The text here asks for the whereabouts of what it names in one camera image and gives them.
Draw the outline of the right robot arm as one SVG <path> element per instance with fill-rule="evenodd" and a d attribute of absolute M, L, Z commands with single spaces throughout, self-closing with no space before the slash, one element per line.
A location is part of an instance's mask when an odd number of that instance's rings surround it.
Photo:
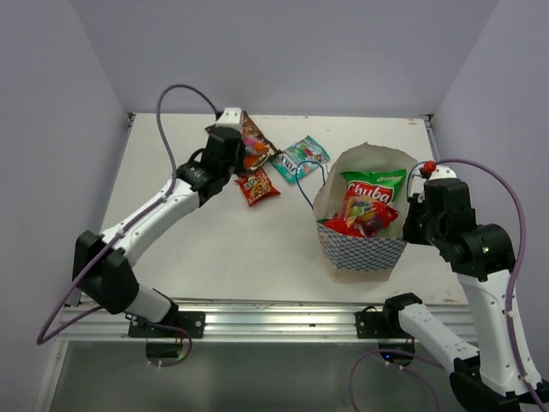
<path fill-rule="evenodd" d="M 436 320 L 422 300 L 407 293 L 383 305 L 382 326 L 390 336 L 416 338 L 449 374 L 451 389 L 467 411 L 517 411 L 523 403 L 548 402 L 548 383 L 533 365 L 525 336 L 516 332 L 516 360 L 506 320 L 515 294 L 507 289 L 515 255 L 509 235 L 496 224 L 479 225 L 468 185 L 458 178 L 429 179 L 408 199 L 404 239 L 433 245 L 457 274 L 467 296 L 478 344 L 463 341 Z"/>

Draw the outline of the brown Kettle chips bag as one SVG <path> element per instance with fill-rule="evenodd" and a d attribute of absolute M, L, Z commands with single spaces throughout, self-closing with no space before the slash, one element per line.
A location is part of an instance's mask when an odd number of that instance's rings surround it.
<path fill-rule="evenodd" d="M 228 107 L 205 128 L 208 140 L 200 162 L 212 171 L 239 177 L 254 173 L 280 150 L 260 131 L 247 111 Z"/>

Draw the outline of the teal Fox's candy bag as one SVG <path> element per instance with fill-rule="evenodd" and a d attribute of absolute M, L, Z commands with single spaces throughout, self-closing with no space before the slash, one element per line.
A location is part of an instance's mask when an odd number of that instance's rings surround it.
<path fill-rule="evenodd" d="M 307 136 L 282 150 L 271 164 L 288 184 L 293 185 L 328 162 L 327 150 L 312 136 Z"/>

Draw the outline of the red fruit candy bag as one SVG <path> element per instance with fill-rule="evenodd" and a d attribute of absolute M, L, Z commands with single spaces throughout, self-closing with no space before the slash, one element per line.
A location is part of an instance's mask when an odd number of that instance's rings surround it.
<path fill-rule="evenodd" d="M 385 203 L 352 197 L 323 225 L 346 236 L 374 238 L 398 217 L 399 212 Z"/>

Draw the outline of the blue checkered paper bag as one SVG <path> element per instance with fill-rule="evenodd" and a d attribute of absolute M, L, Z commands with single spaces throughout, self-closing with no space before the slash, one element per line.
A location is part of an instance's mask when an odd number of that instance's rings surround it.
<path fill-rule="evenodd" d="M 385 146 L 362 143 L 344 151 L 323 174 L 323 185 L 313 199 L 308 199 L 316 221 L 317 237 L 324 255 L 325 266 L 335 282 L 386 282 L 407 245 L 402 238 L 406 214 L 406 183 L 417 160 L 410 154 Z M 355 238 L 339 234 L 323 225 L 345 202 L 347 192 L 345 172 L 407 171 L 401 192 L 393 204 L 399 217 L 377 237 Z"/>

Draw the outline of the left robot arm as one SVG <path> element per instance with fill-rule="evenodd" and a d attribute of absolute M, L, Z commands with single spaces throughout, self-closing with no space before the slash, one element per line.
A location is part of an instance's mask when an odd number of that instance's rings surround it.
<path fill-rule="evenodd" d="M 141 285 L 133 267 L 175 223 L 222 192 L 242 169 L 244 155 L 241 130 L 212 127 L 205 147 L 177 167 L 153 198 L 116 226 L 78 237 L 73 264 L 76 286 L 110 314 L 130 315 L 158 336 L 185 336 L 178 305 Z"/>

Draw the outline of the orange Fox's candy bag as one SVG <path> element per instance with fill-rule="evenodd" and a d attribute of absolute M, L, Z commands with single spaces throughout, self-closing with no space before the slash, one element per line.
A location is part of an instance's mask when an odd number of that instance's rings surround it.
<path fill-rule="evenodd" d="M 244 152 L 246 155 L 258 155 L 268 151 L 268 145 L 257 136 L 243 136 Z"/>

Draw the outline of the green Chuba cassava chips bag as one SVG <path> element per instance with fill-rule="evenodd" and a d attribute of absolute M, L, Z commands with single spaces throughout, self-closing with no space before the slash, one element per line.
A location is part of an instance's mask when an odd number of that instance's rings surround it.
<path fill-rule="evenodd" d="M 344 200 L 352 197 L 366 198 L 368 201 L 387 205 L 394 203 L 407 177 L 405 169 L 389 172 L 345 172 L 347 192 Z"/>

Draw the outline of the small red snack packet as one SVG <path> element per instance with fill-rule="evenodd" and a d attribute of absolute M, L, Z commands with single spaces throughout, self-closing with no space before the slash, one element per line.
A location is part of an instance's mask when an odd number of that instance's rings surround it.
<path fill-rule="evenodd" d="M 243 192 L 250 207 L 271 197 L 278 197 L 281 193 L 273 186 L 270 177 L 260 167 L 247 176 L 237 178 L 235 183 Z"/>

